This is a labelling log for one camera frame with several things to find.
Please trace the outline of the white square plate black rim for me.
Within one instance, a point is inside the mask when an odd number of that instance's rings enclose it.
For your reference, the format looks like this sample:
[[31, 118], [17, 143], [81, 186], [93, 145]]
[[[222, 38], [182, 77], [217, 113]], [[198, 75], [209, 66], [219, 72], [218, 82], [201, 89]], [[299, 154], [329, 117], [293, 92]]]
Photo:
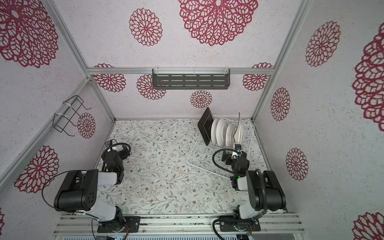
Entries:
[[234, 147], [236, 147], [236, 145], [241, 145], [242, 144], [243, 134], [244, 134], [244, 125], [243, 125], [243, 121], [242, 121], [242, 118], [241, 118], [241, 114], [239, 113], [238, 125], [237, 125], [236, 132], [234, 134], [234, 141], [235, 141], [234, 142]]

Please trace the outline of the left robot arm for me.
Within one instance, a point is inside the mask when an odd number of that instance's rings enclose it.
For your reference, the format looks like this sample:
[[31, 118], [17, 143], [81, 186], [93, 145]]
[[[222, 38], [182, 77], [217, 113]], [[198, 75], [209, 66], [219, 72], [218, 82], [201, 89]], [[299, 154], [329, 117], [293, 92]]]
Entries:
[[84, 214], [98, 220], [100, 227], [107, 232], [122, 232], [127, 222], [119, 207], [99, 200], [99, 187], [120, 185], [124, 178], [123, 160], [131, 155], [131, 146], [110, 141], [103, 151], [103, 169], [73, 170], [67, 172], [54, 199], [54, 209], [62, 212]]

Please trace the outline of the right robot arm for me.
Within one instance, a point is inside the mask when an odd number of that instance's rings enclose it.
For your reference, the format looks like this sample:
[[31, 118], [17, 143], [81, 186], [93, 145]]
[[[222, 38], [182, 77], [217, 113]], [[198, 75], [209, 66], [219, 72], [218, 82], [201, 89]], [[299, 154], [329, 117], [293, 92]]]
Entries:
[[250, 170], [247, 154], [235, 150], [223, 149], [222, 161], [232, 169], [224, 171], [230, 177], [235, 191], [247, 192], [249, 200], [233, 210], [235, 220], [256, 220], [268, 211], [283, 210], [286, 197], [273, 171]]

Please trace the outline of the white round plate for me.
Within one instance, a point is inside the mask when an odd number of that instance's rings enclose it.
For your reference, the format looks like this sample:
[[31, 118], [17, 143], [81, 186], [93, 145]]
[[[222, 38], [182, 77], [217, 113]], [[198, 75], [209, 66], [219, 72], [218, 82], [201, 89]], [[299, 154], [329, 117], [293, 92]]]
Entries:
[[224, 119], [219, 119], [217, 128], [216, 128], [216, 139], [217, 144], [220, 148], [224, 148], [226, 145], [226, 133], [227, 133], [228, 123]]
[[235, 144], [235, 128], [232, 124], [228, 124], [226, 131], [226, 148], [232, 149]]
[[216, 136], [216, 130], [217, 130], [217, 125], [220, 119], [216, 118], [214, 119], [211, 127], [211, 141], [213, 145], [217, 145], [217, 136]]

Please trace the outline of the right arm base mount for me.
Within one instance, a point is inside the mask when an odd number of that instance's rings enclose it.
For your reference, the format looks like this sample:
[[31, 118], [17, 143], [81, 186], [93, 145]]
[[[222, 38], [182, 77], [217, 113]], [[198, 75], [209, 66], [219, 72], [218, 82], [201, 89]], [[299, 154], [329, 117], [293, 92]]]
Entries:
[[258, 220], [246, 222], [234, 219], [232, 216], [220, 216], [219, 225], [221, 232], [259, 232], [261, 230]]

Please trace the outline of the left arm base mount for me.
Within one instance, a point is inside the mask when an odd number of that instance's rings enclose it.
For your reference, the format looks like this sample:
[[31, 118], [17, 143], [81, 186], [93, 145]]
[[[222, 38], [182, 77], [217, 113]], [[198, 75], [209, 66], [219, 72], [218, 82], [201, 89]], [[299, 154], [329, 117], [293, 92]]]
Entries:
[[123, 217], [108, 222], [99, 222], [97, 233], [137, 233], [141, 217]]

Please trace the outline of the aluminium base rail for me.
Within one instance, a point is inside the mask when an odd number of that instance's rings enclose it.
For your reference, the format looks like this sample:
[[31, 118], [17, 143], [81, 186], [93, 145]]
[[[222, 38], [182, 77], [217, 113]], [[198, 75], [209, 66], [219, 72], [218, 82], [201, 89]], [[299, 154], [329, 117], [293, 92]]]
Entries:
[[[128, 236], [141, 235], [206, 235], [213, 234], [213, 221], [219, 215], [143, 215], [140, 222], [130, 223]], [[99, 224], [86, 216], [61, 216], [52, 235], [58, 236], [102, 236]], [[266, 214], [253, 227], [235, 228], [228, 234], [304, 234], [306, 231], [298, 214]]]

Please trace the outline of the dark grey wall shelf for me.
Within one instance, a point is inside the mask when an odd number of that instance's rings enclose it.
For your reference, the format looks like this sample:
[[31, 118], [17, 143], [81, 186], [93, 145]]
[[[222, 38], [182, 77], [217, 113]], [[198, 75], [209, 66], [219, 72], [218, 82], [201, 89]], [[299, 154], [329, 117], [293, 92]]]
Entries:
[[230, 74], [230, 69], [152, 69], [152, 84], [156, 90], [227, 90]]

